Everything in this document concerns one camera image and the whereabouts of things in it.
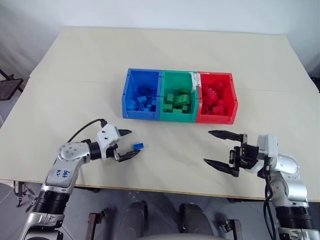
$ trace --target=white table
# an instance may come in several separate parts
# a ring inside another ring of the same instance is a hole
[[[123,119],[121,95],[128,68],[229,72],[239,108],[233,125]],[[263,179],[242,170],[235,178],[203,158],[228,162],[236,142],[209,130],[275,133],[279,152],[301,166],[310,201],[320,201],[320,101],[285,36],[176,30],[66,27],[55,40],[0,129],[0,178],[42,182],[57,148],[96,118],[133,133],[131,160],[82,166],[79,186],[210,196],[263,198]],[[94,139],[99,124],[76,139]]]

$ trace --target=white wall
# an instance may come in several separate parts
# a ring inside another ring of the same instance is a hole
[[[0,68],[28,78],[63,26],[286,34],[320,65],[319,0],[1,0]]]

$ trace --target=tabletop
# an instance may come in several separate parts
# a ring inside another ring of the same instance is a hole
[[[239,102],[233,125],[123,119],[128,68],[232,73]],[[265,182],[235,178],[203,158],[227,163],[236,142],[209,130],[277,134],[279,152],[300,164],[310,201],[320,201],[320,100],[283,35],[180,30],[66,27],[31,73],[0,128],[1,179],[42,182],[57,148],[80,127],[106,118],[145,148],[133,159],[95,160],[81,167],[77,185],[237,198],[264,197]],[[99,124],[75,140],[95,139]]]

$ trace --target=blue bin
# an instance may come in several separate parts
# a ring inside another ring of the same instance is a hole
[[[124,119],[159,119],[161,73],[153,69],[128,69],[122,94]]]

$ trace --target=robotic arm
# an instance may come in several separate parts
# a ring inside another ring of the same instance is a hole
[[[234,177],[238,177],[240,168],[243,168],[265,179],[266,201],[263,207],[269,207],[271,199],[280,224],[278,233],[281,240],[320,240],[319,231],[313,227],[307,188],[300,179],[300,166],[292,157],[278,154],[275,135],[259,135],[257,146],[253,146],[247,143],[247,134],[220,130],[209,133],[217,138],[239,141],[240,146],[230,151],[229,163],[232,166],[204,159],[207,164]],[[272,233],[267,220],[266,224],[271,238],[276,240],[274,227]]]
[[[28,213],[20,240],[62,240],[63,234],[57,229],[62,226],[64,211],[75,187],[79,168],[90,160],[105,160],[114,157],[122,162],[133,158],[140,150],[129,151],[125,155],[117,152],[117,142],[130,130],[117,129],[105,120],[97,133],[96,141],[67,142],[59,147],[57,158],[51,167],[38,200]]]

